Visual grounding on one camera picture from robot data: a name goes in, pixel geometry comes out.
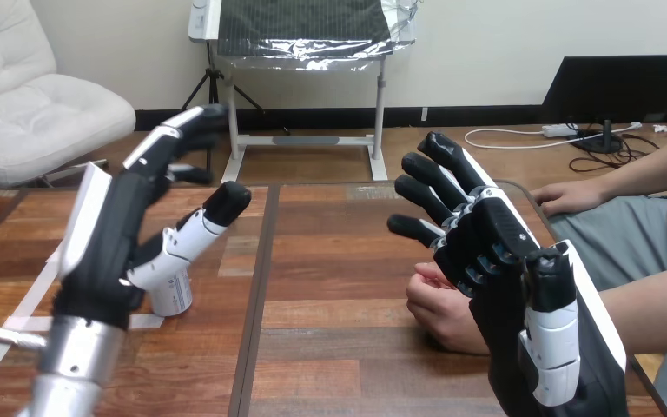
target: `power strip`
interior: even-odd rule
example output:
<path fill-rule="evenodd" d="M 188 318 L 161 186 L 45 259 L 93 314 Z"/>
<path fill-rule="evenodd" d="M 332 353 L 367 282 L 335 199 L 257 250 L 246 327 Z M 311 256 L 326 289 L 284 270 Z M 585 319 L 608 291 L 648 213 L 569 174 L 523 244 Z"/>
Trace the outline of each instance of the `power strip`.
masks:
<path fill-rule="evenodd" d="M 559 137 L 559 136 L 571 136 L 576 135 L 578 126 L 576 124 L 550 124 L 541 128 L 543 131 L 543 136 L 545 137 Z"/>

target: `black baseboard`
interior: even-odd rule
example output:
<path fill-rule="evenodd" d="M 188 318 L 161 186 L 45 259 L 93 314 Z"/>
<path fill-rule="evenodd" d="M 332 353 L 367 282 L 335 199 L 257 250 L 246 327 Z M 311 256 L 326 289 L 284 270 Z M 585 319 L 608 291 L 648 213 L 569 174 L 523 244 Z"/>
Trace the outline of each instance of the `black baseboard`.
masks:
<path fill-rule="evenodd" d="M 135 130 L 152 130 L 154 126 L 179 113 L 180 110 L 137 110 Z M 263 116 L 255 109 L 237 110 L 241 131 L 279 129 L 371 129 L 374 109 L 268 109 Z M 559 123 L 545 120 L 541 106 L 463 106 L 429 107 L 428 120 L 422 122 L 421 107 L 385 109 L 385 127 L 454 127 L 499 126 L 515 124 Z M 635 122 L 618 120 L 613 122 Z"/>

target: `computer monitor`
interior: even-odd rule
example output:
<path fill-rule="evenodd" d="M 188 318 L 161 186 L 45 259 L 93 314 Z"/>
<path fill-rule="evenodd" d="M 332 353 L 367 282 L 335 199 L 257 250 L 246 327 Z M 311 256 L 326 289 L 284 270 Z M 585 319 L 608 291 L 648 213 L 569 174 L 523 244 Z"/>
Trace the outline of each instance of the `computer monitor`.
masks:
<path fill-rule="evenodd" d="M 667 55 L 566 56 L 541 113 L 545 122 L 599 123 L 603 136 L 573 144 L 617 152 L 613 122 L 660 122 L 666 115 Z"/>

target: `white stand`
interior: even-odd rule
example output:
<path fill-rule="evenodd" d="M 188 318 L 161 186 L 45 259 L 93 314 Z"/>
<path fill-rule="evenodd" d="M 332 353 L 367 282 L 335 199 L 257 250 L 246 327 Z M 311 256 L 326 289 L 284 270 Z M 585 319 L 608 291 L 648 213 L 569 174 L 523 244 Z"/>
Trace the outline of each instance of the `white stand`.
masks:
<path fill-rule="evenodd" d="M 377 76 L 377 104 L 374 117 L 374 135 L 365 137 L 342 136 L 249 136 L 239 135 L 239 126 L 236 122 L 236 102 L 234 99 L 234 77 L 228 74 L 224 80 L 228 97 L 228 129 L 231 139 L 231 156 L 228 158 L 226 169 L 221 182 L 236 181 L 241 171 L 241 163 L 247 146 L 282 146 L 282 145 L 337 145 L 337 146 L 366 146 L 369 154 L 369 165 L 372 170 L 372 179 L 387 181 L 385 160 L 382 158 L 382 123 L 385 115 L 385 58 L 380 61 L 380 74 Z"/>

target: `gray shorts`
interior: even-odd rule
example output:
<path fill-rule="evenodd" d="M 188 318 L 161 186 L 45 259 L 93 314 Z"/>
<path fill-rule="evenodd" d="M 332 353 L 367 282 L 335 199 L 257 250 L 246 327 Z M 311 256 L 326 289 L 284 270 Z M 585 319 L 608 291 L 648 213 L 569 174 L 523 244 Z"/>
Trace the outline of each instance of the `gray shorts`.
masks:
<path fill-rule="evenodd" d="M 599 291 L 667 270 L 667 198 L 620 197 L 551 225 L 577 248 Z M 654 385 L 667 406 L 667 355 Z"/>

